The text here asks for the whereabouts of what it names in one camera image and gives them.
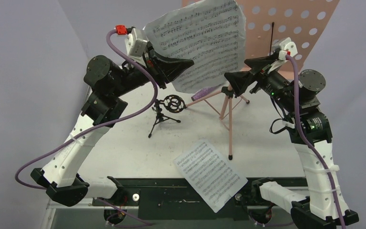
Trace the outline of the pink music stand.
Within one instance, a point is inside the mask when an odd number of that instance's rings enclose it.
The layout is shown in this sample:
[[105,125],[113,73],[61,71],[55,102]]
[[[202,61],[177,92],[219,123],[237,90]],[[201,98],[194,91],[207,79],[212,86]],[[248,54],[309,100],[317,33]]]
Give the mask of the pink music stand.
[[[247,32],[246,59],[274,53],[272,44],[290,37],[298,54],[293,57],[299,71],[333,14],[336,0],[245,0],[245,15],[253,25]],[[293,66],[287,61],[277,70],[289,81],[294,79]],[[231,85],[223,91],[234,95]]]

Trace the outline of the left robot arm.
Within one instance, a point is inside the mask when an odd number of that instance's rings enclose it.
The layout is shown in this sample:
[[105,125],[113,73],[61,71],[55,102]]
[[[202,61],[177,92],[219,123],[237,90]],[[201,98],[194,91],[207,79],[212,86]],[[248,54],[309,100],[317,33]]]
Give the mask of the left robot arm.
[[190,59],[164,57],[148,44],[138,60],[127,56],[118,65],[104,55],[93,57],[87,65],[84,82],[92,92],[66,142],[52,160],[35,168],[31,178],[45,188],[49,198],[72,207],[84,198],[103,198],[115,206],[124,192],[113,177],[89,178],[79,169],[97,142],[114,126],[127,107],[121,97],[146,83],[164,89],[193,66]]

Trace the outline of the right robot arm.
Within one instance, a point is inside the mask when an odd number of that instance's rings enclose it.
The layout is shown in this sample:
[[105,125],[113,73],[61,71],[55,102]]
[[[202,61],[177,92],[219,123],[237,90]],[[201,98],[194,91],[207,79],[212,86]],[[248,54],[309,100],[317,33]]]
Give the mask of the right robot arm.
[[343,198],[337,179],[339,166],[333,159],[333,135],[328,118],[319,109],[317,94],[326,85],[324,76],[312,69],[299,71],[289,55],[284,61],[293,66],[294,79],[289,81],[276,69],[276,54],[245,60],[248,71],[225,73],[236,96],[246,90],[264,91],[277,112],[281,113],[283,131],[287,131],[305,174],[309,194],[297,194],[271,178],[252,182],[250,198],[257,205],[269,202],[291,215],[299,229],[346,228],[359,221]]

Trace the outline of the sheet music page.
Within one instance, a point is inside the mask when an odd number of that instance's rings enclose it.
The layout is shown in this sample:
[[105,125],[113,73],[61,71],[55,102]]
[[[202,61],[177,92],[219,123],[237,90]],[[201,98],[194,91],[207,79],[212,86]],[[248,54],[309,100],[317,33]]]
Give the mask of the sheet music page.
[[221,85],[226,72],[244,64],[246,17],[234,0],[189,4],[146,24],[144,31],[160,55],[194,62],[172,81],[181,93]]
[[214,213],[248,182],[246,176],[206,139],[196,141],[173,162]]

